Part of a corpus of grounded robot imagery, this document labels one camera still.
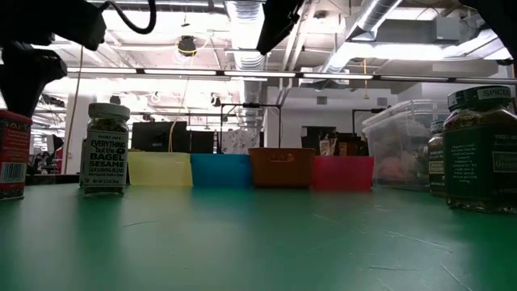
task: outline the black computer monitor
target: black computer monitor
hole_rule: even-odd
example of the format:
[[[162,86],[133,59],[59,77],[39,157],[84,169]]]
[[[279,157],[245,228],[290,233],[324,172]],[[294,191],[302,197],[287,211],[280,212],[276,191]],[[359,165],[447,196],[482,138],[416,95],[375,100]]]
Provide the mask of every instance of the black computer monitor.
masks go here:
[[[136,122],[132,125],[131,148],[147,152],[169,151],[169,132],[173,122]],[[172,151],[190,152],[187,122],[178,121],[172,132]]]

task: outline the spice label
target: spice label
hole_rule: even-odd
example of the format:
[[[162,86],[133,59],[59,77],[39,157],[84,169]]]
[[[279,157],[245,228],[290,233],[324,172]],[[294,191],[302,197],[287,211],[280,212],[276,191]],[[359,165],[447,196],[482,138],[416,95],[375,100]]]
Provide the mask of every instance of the spice label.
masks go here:
[[[432,192],[445,192],[442,145],[429,145],[429,187]]]
[[[126,184],[128,134],[88,131],[85,153],[85,186],[120,187]]]
[[[449,130],[444,146],[448,196],[491,200],[517,193],[517,129]]]
[[[517,173],[517,153],[492,152],[494,173]]]
[[[477,91],[479,100],[509,98],[510,96],[510,88],[504,87],[486,88]]]

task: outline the box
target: box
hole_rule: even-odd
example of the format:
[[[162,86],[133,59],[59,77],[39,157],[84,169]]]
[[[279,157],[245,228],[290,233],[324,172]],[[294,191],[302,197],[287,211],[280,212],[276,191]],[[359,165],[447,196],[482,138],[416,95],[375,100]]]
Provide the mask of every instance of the box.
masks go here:
[[[133,186],[192,187],[190,154],[129,151],[128,169]]]
[[[251,188],[247,154],[191,154],[194,187]]]
[[[23,199],[32,120],[0,110],[0,201]]]
[[[375,159],[373,184],[427,191],[427,143],[431,122],[449,116],[447,99],[399,103],[363,122],[368,151]]]
[[[312,188],[317,191],[369,192],[372,173],[372,157],[316,157]]]
[[[257,188],[308,188],[314,149],[249,149],[253,185]]]

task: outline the everything bagel seasoning jar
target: everything bagel seasoning jar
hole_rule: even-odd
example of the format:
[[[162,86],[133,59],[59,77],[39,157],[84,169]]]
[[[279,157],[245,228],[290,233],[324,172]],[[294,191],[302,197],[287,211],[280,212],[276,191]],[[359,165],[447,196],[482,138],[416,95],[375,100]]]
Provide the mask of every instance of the everything bagel seasoning jar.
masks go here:
[[[453,208],[517,213],[517,117],[506,86],[450,94],[443,123],[445,188]]]
[[[129,109],[111,103],[92,103],[83,146],[82,189],[85,196],[123,195],[128,162],[126,122]]]

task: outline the ductwork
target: ductwork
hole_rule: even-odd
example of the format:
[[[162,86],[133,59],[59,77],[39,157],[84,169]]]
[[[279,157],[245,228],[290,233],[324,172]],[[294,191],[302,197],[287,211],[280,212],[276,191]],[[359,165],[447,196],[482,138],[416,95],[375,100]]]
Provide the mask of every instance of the ductwork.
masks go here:
[[[389,13],[397,8],[402,0],[365,0],[359,13],[347,23],[345,43],[333,53],[320,70],[320,73],[336,74],[343,70],[350,59],[357,57],[352,53],[356,50],[350,48],[356,44],[348,40],[366,36],[368,40],[375,40],[377,28],[386,20]]]
[[[401,2],[402,0],[365,0],[354,17],[355,21],[347,25],[347,40],[361,35],[365,35],[365,40],[375,40],[377,28]]]
[[[255,50],[264,21],[262,3],[229,1],[226,9],[232,24],[232,46],[235,49]],[[265,57],[258,52],[235,52],[233,57],[238,70],[264,70]],[[264,94],[260,93],[261,82],[242,81],[240,88],[243,103],[266,103],[267,100],[262,97]],[[256,112],[246,112],[245,122],[252,124],[257,117]]]
[[[105,0],[87,0],[90,3],[101,5]],[[117,6],[123,11],[149,11],[149,3],[147,0],[125,0],[118,1]],[[156,1],[156,10],[158,12],[188,12],[188,13],[209,13],[226,15],[226,10],[221,1],[206,0],[177,0],[177,1]]]

